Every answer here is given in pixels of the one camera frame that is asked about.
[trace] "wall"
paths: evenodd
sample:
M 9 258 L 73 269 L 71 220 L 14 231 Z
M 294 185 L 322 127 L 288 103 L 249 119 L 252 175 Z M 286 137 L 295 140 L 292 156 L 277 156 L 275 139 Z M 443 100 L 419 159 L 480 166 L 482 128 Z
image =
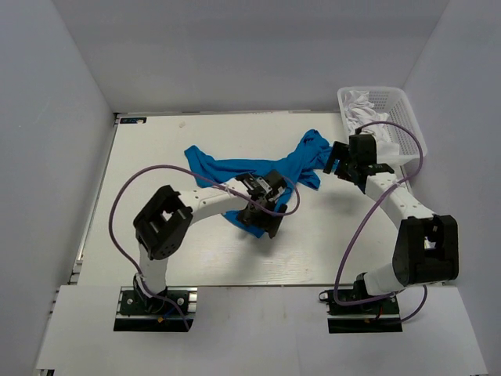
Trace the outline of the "wall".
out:
M 452 0 L 405 84 L 429 150 L 413 189 L 459 222 L 457 284 L 490 374 L 501 374 L 500 62 L 501 2 Z
M 337 107 L 402 87 L 448 0 L 54 0 L 115 112 Z
M 32 374 L 113 115 L 49 0 L 0 4 L 0 364 Z

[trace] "white basket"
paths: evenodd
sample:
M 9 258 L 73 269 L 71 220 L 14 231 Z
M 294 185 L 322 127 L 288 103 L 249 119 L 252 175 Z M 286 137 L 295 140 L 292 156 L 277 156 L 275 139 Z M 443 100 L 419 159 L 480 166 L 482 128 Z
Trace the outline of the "white basket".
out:
M 348 141 L 349 129 L 346 121 L 346 114 L 344 113 L 343 101 L 345 95 L 350 90 L 363 90 L 369 92 L 369 101 L 374 103 L 374 110 L 379 113 L 386 112 L 390 115 L 390 121 L 401 125 L 402 127 L 410 130 L 416 138 L 420 141 L 423 148 L 423 155 L 426 155 L 428 150 L 424 143 L 423 134 L 421 133 L 420 126 L 417 124 L 416 117 L 412 107 L 410 106 L 407 95 L 403 90 L 398 88 L 389 88 L 384 86 L 352 86 L 351 88 L 341 88 L 337 91 L 337 100 L 341 109 L 341 119 L 343 121 L 344 132 L 346 133 L 346 140 Z M 389 165 L 402 166 L 405 163 L 414 159 L 419 159 L 419 151 L 413 139 L 405 132 L 391 125 L 382 125 L 390 134 L 391 141 L 400 145 L 400 155 L 387 156 L 378 158 L 380 163 L 388 163 Z

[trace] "blue cloth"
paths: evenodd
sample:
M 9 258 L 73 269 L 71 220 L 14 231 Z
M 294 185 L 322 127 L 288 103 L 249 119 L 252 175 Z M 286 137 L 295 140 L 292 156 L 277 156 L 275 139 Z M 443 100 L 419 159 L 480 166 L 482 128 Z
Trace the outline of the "blue cloth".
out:
M 318 131 L 311 129 L 305 133 L 296 150 L 287 157 L 278 161 L 267 161 L 260 159 L 225 159 L 216 161 L 210 155 L 203 153 L 198 147 L 191 146 L 185 150 L 186 158 L 191 171 L 196 172 L 206 178 L 218 183 L 224 183 L 237 175 L 251 172 L 256 175 L 266 175 L 275 169 L 280 174 L 288 177 L 294 183 L 300 182 L 314 190 L 320 187 L 320 178 L 313 171 L 325 166 L 332 147 Z M 210 186 L 203 180 L 196 180 L 198 186 Z M 277 202 L 277 208 L 285 204 L 290 199 L 294 190 L 288 189 Z M 236 220 L 237 211 L 228 211 L 224 214 L 235 226 L 252 233 L 256 237 L 261 237 L 263 230 L 255 226 L 244 226 Z

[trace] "white platform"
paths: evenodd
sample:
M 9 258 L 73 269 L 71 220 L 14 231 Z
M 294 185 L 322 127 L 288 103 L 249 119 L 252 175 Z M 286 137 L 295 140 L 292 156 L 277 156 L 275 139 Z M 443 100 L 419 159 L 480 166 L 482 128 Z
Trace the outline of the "white platform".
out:
M 189 333 L 113 332 L 119 287 L 63 286 L 37 368 L 55 375 L 486 374 L 455 287 L 431 287 L 402 333 L 329 334 L 322 287 L 202 287 Z M 419 287 L 398 296 L 403 315 Z
M 155 164 L 188 168 L 184 150 L 197 145 L 214 158 L 276 160 L 295 149 L 311 128 L 332 143 L 345 140 L 339 114 L 223 114 L 148 117 L 144 125 L 118 125 L 95 217 L 84 249 L 78 284 L 128 286 L 134 270 L 112 245 L 107 221 L 123 183 L 139 169 Z M 332 284 L 339 261 L 355 227 L 373 201 L 358 188 L 318 171 L 320 190 L 301 184 L 301 208 L 283 220 L 276 238 L 256 239 L 221 216 L 190 227 L 181 248 L 171 257 L 172 286 L 248 284 Z M 189 190 L 196 184 L 181 172 L 155 171 L 139 178 L 117 210 L 118 240 L 137 259 L 132 220 L 154 192 L 170 184 Z M 396 229 L 377 211 L 362 232 L 343 282 L 391 260 Z

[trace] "gray wall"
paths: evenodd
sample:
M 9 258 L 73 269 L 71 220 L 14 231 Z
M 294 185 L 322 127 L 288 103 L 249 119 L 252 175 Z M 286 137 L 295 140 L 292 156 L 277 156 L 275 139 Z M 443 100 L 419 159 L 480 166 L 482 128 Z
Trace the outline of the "gray wall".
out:
M 54 0 L 116 112 L 332 109 L 402 87 L 448 0 Z
M 32 374 L 113 115 L 49 0 L 0 3 L 0 368 Z
M 500 66 L 501 2 L 452 0 L 405 84 L 429 150 L 414 192 L 459 222 L 457 284 L 495 375 L 501 374 Z

